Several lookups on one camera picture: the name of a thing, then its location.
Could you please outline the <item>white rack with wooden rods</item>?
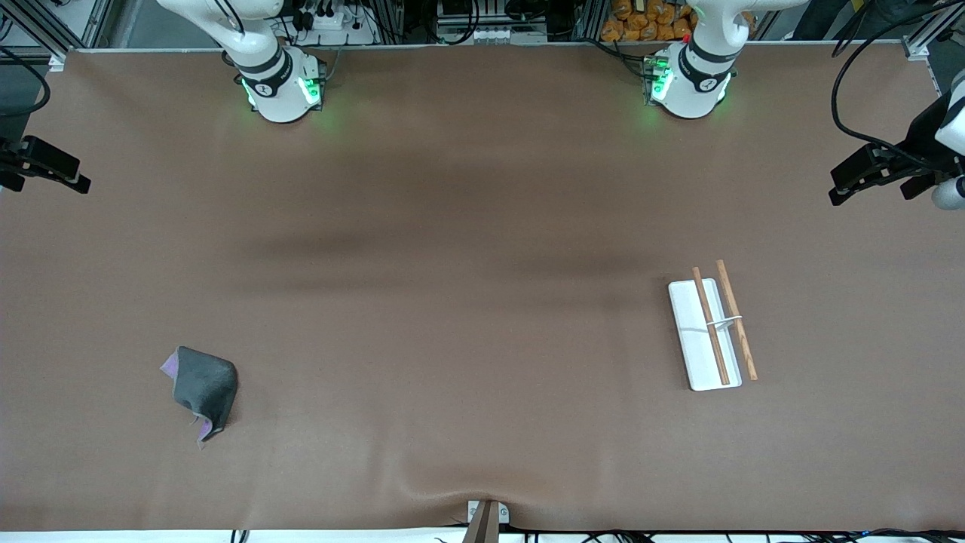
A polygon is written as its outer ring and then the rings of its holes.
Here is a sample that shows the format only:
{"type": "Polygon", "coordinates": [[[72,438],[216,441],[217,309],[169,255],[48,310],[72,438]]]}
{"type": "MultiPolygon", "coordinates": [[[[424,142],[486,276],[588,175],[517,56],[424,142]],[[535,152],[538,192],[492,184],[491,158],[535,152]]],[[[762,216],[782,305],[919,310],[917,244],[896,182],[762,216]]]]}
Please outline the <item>white rack with wooden rods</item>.
{"type": "Polygon", "coordinates": [[[716,276],[691,268],[691,278],[666,286],[690,391],[738,388],[759,379],[744,316],[724,260],[716,276]]]}

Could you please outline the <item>brown table cover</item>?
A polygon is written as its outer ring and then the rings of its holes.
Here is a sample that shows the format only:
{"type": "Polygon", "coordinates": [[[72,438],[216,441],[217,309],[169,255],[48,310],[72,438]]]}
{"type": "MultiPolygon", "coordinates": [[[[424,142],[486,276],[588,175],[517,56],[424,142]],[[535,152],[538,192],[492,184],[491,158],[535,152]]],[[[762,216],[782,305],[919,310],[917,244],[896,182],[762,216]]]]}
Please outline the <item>brown table cover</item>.
{"type": "Polygon", "coordinates": [[[830,204],[827,45],[709,117],[592,46],[345,51],[263,120],[217,53],[73,53],[0,193],[0,530],[965,532],[965,213],[830,204]],[[759,379],[690,391],[666,286],[728,268],[759,379]],[[228,425],[160,367],[231,361],[228,425]]]}

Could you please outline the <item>bag of orange items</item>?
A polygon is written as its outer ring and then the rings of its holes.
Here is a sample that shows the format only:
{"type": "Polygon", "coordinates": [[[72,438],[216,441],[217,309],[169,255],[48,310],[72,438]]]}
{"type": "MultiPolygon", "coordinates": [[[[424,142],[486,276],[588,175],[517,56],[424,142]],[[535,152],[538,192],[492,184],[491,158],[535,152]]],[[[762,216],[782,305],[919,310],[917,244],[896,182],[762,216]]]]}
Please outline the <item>bag of orange items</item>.
{"type": "Polygon", "coordinates": [[[685,0],[609,0],[599,40],[687,41],[697,22],[685,0]]]}

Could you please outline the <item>grey and purple towel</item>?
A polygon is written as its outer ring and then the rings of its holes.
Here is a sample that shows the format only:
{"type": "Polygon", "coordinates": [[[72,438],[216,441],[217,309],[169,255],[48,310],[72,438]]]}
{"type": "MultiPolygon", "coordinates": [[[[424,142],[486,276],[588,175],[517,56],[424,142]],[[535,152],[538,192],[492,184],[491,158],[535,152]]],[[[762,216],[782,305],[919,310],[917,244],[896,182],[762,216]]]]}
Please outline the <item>grey and purple towel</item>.
{"type": "Polygon", "coordinates": [[[229,360],[179,346],[160,371],[172,381],[172,398],[201,424],[197,444],[223,432],[239,389],[237,367],[229,360]]]}

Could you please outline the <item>white connector strip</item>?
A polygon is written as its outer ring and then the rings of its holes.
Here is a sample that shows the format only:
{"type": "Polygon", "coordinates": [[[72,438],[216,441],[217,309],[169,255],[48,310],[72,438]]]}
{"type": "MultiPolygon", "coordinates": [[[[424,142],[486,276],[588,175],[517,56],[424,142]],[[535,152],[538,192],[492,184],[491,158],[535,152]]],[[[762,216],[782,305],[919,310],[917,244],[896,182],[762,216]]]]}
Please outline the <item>white connector strip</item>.
{"type": "Polygon", "coordinates": [[[447,44],[454,44],[461,41],[465,45],[539,45],[549,41],[549,35],[545,32],[544,25],[479,25],[468,38],[471,28],[465,22],[455,24],[455,26],[439,26],[435,29],[442,41],[447,44]]]}

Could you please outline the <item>white power strip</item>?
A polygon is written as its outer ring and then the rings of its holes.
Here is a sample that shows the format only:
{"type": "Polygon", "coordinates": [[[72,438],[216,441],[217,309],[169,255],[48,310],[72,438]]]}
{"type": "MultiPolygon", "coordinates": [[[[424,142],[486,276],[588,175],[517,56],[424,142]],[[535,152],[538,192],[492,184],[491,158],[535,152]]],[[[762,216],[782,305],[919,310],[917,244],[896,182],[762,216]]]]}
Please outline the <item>white power strip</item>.
{"type": "Polygon", "coordinates": [[[382,44],[372,8],[355,0],[293,0],[282,28],[299,46],[382,44]]]}

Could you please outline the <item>aluminium frame profile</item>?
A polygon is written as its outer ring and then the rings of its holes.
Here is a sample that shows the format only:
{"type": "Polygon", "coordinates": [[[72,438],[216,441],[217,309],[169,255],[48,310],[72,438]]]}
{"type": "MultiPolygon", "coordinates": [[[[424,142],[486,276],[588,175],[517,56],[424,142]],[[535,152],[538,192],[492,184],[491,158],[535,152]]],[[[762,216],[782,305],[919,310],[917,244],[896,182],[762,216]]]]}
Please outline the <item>aluminium frame profile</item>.
{"type": "Polygon", "coordinates": [[[905,58],[921,61],[928,58],[928,45],[951,37],[954,25],[965,15],[965,0],[936,0],[927,14],[919,17],[924,21],[917,30],[902,38],[905,58]]]}
{"type": "Polygon", "coordinates": [[[95,48],[124,0],[0,0],[0,45],[22,56],[95,48]]]}

